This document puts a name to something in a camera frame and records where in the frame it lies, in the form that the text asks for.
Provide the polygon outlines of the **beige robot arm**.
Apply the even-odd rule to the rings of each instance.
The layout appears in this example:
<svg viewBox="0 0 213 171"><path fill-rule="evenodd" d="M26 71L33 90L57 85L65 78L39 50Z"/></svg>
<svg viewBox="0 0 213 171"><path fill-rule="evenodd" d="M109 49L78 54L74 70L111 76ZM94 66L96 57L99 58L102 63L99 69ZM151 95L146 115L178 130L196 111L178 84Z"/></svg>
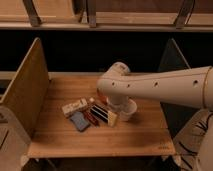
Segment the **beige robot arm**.
<svg viewBox="0 0 213 171"><path fill-rule="evenodd" d="M131 76L128 66L114 63L97 81L107 104L120 113L134 113L133 98L206 109L213 114L213 67Z"/></svg>

